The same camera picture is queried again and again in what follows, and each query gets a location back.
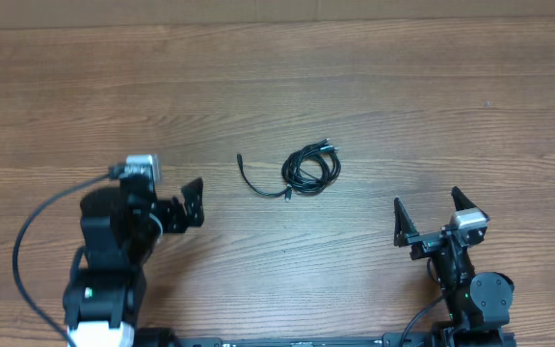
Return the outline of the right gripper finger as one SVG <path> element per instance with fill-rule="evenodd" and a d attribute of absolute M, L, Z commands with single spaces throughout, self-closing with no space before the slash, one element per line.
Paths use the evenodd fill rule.
<path fill-rule="evenodd" d="M 418 236 L 418 230 L 399 198 L 394 199 L 394 215 L 394 245 L 396 247 L 408 246 L 410 239 Z"/>
<path fill-rule="evenodd" d="M 454 186 L 451 190 L 451 197 L 457 211 L 476 208 L 477 205 L 472 202 L 458 187 Z"/>

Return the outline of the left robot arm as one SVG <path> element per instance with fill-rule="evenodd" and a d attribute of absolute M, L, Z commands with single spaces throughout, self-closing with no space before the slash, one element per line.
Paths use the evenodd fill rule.
<path fill-rule="evenodd" d="M 144 265 L 169 233 L 204 222 L 203 182 L 184 185 L 161 200 L 152 179 L 140 175 L 98 188 L 80 202 L 84 245 L 76 252 L 63 296 L 70 343 L 90 346 L 177 346 L 171 328 L 142 328 Z"/>

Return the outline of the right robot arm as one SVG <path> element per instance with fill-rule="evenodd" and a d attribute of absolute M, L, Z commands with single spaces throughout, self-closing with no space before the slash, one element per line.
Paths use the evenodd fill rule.
<path fill-rule="evenodd" d="M 458 187 L 451 191 L 455 212 L 439 231 L 421 234 L 401 200 L 394 200 L 394 245 L 409 247 L 410 258 L 425 259 L 440 296 L 422 308 L 400 333 L 386 333 L 386 346 L 516 347 L 510 323 L 515 284 L 499 272 L 477 273 L 468 250 L 482 243 L 489 215 Z"/>

